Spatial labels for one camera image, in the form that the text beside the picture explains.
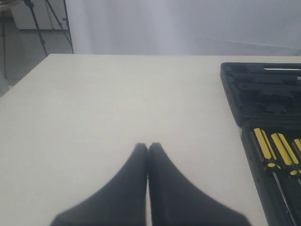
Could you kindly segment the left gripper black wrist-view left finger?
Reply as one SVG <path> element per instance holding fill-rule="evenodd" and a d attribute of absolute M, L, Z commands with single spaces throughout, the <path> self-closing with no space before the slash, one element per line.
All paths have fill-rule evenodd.
<path fill-rule="evenodd" d="M 58 214 L 53 226 L 144 226 L 148 149 L 143 143 L 99 191 Z"/>

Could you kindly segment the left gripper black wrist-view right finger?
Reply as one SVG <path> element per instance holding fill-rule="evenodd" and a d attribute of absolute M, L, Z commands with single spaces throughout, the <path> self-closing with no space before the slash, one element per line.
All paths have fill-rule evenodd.
<path fill-rule="evenodd" d="M 148 176 L 154 226 L 248 226 L 241 213 L 195 187 L 172 163 L 160 143 L 149 147 Z"/>

